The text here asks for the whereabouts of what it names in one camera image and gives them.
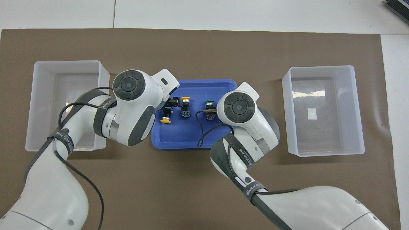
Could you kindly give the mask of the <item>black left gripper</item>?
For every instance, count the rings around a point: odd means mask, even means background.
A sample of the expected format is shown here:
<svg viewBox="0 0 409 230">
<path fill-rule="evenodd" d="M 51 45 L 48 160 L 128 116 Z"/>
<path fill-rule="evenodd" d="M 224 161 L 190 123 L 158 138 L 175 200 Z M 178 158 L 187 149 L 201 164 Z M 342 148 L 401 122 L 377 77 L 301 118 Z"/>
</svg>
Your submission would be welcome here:
<svg viewBox="0 0 409 230">
<path fill-rule="evenodd" d="M 168 100 L 165 102 L 162 110 L 163 111 L 171 111 L 171 107 L 181 107 L 181 100 L 179 97 L 169 97 Z"/>
</svg>

